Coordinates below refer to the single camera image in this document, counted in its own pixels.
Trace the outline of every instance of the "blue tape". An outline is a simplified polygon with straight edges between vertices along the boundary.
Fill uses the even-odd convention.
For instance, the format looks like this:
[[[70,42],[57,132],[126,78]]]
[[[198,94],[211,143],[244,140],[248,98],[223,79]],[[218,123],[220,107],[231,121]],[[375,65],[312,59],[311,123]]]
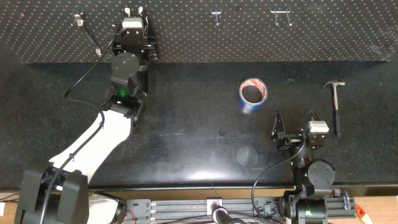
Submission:
[[[250,103],[244,99],[242,95],[243,88],[247,86],[255,86],[257,87],[262,93],[262,100],[258,103]],[[268,89],[266,84],[258,78],[248,78],[247,80],[243,81],[241,86],[239,87],[239,99],[244,109],[247,110],[257,110],[261,108],[264,102],[267,100],[268,97]]]

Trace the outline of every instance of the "hammer handle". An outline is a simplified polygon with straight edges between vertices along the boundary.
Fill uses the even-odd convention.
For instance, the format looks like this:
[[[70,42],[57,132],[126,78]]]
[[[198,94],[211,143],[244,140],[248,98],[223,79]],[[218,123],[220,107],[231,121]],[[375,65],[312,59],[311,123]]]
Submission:
[[[341,136],[341,126],[340,126],[340,116],[338,115],[338,110],[333,113],[333,118],[335,119],[335,134],[337,137]]]

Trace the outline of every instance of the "black tabletop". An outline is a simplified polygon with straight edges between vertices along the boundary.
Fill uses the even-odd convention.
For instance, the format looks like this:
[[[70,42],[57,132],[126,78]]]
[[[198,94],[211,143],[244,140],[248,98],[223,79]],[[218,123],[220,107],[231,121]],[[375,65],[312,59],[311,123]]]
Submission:
[[[21,186],[32,160],[49,160],[66,149],[97,112],[63,99],[90,64],[14,60],[1,66],[0,188],[10,189]],[[328,123],[330,135],[315,157],[336,167],[335,184],[398,184],[397,71],[396,62],[151,64],[144,119],[90,186],[250,186],[265,168],[288,157],[269,140],[277,110],[288,133],[305,127],[310,110]],[[110,64],[101,64],[72,95],[104,103],[110,75]],[[244,114],[238,88],[251,77],[264,81],[269,95],[264,107]],[[329,80],[346,82],[338,89],[340,138],[333,135],[330,87],[323,87]],[[291,186],[290,166],[272,169],[260,185]]]

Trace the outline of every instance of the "black pegboard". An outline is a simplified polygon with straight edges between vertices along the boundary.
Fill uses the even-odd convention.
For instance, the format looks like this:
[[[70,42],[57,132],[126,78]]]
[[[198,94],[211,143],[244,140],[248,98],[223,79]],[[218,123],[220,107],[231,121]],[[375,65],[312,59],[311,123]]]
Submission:
[[[95,62],[94,47],[73,24],[85,10],[102,48],[126,6],[151,14],[160,62],[388,60],[398,45],[396,0],[1,1],[0,38],[25,63]],[[289,8],[292,26],[269,9]],[[221,10],[216,26],[211,10]],[[105,57],[105,62],[112,55]]]

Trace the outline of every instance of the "wooden floor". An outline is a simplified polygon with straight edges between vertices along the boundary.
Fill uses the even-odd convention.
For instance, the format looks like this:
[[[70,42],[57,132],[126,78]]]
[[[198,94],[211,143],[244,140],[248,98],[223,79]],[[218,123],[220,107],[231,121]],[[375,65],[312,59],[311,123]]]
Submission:
[[[374,224],[398,223],[398,200],[395,196],[389,197],[355,197],[355,201],[360,205],[372,219]],[[7,203],[4,216],[0,217],[1,224],[14,223],[17,203]],[[359,218],[344,220],[329,220],[332,224],[361,224]]]

